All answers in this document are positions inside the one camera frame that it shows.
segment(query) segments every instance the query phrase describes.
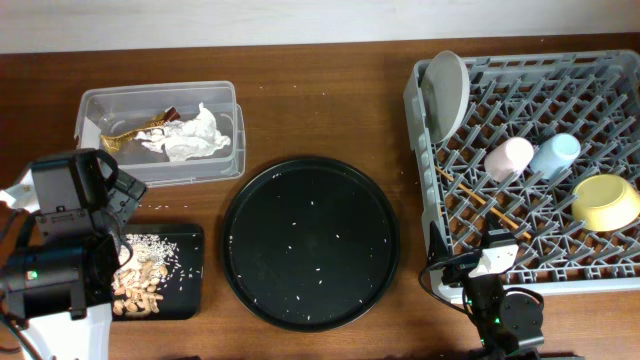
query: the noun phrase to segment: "wooden table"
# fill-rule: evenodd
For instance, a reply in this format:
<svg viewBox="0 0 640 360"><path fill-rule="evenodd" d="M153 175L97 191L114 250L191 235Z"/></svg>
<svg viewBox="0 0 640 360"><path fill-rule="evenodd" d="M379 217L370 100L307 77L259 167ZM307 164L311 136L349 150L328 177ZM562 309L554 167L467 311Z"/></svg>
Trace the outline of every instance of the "wooden table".
<svg viewBox="0 0 640 360"><path fill-rule="evenodd" d="M152 207L140 208L134 218L205 229L201 311L188 321L114 324L111 358L446 358L480 342L466 317L431 299L417 281L425 264L422 201L402 100L413 64L445 49L481 56L619 48L640 51L640 35L4 55L0 186L11 185L28 161L75 147L78 104L88 89L229 80L247 128L245 175L152 189L143 201ZM356 322L319 334L281 330L253 316L227 284L218 253L222 217L234 194L262 169L296 155L327 156L357 167L380 185L400 219L400 264L385 296ZM170 208L155 210L156 205ZM4 207L0 215L6 222ZM0 247L0 260L14 239L9 236ZM546 304L543 352L589 359L640 353L640 292L548 297ZM2 344L13 344L2 331Z"/></svg>

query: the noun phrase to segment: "dish rack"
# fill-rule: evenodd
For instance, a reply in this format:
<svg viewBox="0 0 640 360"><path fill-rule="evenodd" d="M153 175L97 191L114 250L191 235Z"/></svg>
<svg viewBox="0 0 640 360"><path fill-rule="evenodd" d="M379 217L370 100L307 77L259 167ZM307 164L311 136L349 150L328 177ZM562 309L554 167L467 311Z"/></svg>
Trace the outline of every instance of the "dish rack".
<svg viewBox="0 0 640 360"><path fill-rule="evenodd" d="M451 138L432 144L425 125L419 85L430 60L414 66L403 94L427 249L435 221L451 255L470 250L487 228L484 215L495 207L518 225L509 227L519 251L502 276L506 287L543 295L640 289L640 219L614 232L592 232L574 220L570 206L573 187L596 174L620 175L640 189L640 56L621 50L463 60L469 105ZM554 178L527 169L497 183L485 172L485 155L506 139L521 136L535 146L556 133L573 134L581 152ZM467 196L460 184L486 204ZM440 278L438 272L431 276L434 291L460 303L462 288L445 286Z"/></svg>

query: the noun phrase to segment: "wooden chopstick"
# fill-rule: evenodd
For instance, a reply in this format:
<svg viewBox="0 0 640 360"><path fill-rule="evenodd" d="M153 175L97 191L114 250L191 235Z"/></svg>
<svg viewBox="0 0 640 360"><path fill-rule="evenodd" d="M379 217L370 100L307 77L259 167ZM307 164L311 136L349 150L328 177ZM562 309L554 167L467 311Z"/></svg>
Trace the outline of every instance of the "wooden chopstick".
<svg viewBox="0 0 640 360"><path fill-rule="evenodd" d="M440 169L440 168L439 168L439 167L437 167L437 166L436 166L436 171L437 171L437 172L439 172L439 173L440 173L440 175L442 175L442 176L446 177L446 178L447 178L447 180L449 180L449 181L451 181L451 182L453 182L453 181L454 181L453 176L451 176L451 175L447 174L444 170ZM484 204L486 204L486 203L487 203L487 202L486 202L482 197L480 197L480 195L478 195L478 194L474 193L474 192L473 192L473 190L471 190L471 189L469 189L468 187L466 187L466 186L462 185L462 183L460 183L460 184L458 185L458 187L459 187L460 189L462 189L464 192L466 192L466 193L467 193L467 195L469 195L469 196L471 196L472 198L476 199L480 204L484 205ZM502 219L505 223L507 223L509 226L511 226L514 230L516 230L516 229L518 229L518 228L519 228L518 224L516 224L515 222L513 222L513 221L512 221L511 219L509 219L505 214L501 213L498 209L494 208L493 206L491 207L491 212L492 212L492 213L494 213L494 214L496 214L500 219ZM522 235L524 235L524 237L525 237L525 238L527 238L527 240L531 240L531 239L532 239L532 236L531 236L528 232L526 232L526 231L525 231L525 232L524 232L524 234L522 234Z"/></svg>

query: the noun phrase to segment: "blue cup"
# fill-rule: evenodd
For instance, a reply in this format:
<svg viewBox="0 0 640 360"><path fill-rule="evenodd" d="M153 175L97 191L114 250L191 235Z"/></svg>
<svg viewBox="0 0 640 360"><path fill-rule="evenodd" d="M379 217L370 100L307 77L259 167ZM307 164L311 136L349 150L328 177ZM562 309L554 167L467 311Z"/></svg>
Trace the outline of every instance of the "blue cup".
<svg viewBox="0 0 640 360"><path fill-rule="evenodd" d="M569 134L557 134L540 145L529 167L534 173L542 171L542 177L549 180L564 169L568 169L578 155L580 155L578 139Z"/></svg>

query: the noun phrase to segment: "white wall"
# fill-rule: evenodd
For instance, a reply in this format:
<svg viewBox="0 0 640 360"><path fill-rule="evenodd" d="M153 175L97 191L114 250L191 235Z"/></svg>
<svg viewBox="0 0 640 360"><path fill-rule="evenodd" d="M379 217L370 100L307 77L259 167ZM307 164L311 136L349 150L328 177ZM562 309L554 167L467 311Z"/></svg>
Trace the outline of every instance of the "white wall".
<svg viewBox="0 0 640 360"><path fill-rule="evenodd" d="M640 31L640 0L0 0L0 53Z"/></svg>

